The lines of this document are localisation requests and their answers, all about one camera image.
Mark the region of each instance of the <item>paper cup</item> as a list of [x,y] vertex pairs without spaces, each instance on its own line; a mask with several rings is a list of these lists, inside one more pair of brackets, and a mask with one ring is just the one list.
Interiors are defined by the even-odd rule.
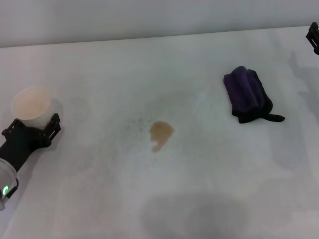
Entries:
[[51,92],[43,86],[24,89],[13,99],[11,112],[26,126],[44,129],[54,114]]

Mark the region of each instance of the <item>purple towel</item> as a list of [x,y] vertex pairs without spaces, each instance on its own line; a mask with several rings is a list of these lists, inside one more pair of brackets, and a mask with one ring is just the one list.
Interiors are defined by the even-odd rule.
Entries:
[[224,85],[232,104],[232,114],[240,123],[247,123],[258,118],[282,122],[285,118],[269,114],[273,103],[253,70],[244,66],[237,67],[232,73],[224,76]]

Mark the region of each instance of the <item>brown stain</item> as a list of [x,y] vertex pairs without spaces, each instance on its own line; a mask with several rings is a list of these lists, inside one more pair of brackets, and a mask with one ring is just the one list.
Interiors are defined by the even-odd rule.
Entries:
[[153,123],[150,129],[151,141],[156,141],[158,144],[152,148],[152,151],[154,153],[160,151],[164,144],[172,136],[173,132],[174,128],[170,126],[169,123],[163,121]]

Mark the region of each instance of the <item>white table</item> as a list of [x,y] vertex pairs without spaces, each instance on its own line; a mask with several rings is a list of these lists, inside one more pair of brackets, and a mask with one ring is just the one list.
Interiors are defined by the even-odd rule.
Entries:
[[[64,126],[19,171],[2,238],[317,239],[319,56],[307,31],[0,49],[1,129],[13,96],[37,84]],[[222,79],[240,65],[283,123],[231,115]],[[175,131],[153,153],[157,120]]]

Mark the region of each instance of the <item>clear plastic cup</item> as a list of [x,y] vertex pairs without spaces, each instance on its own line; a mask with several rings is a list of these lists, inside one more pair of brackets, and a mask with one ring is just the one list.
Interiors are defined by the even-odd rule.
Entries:
[[26,126],[44,129],[54,114],[50,90],[32,86],[20,91],[12,101],[11,112]]

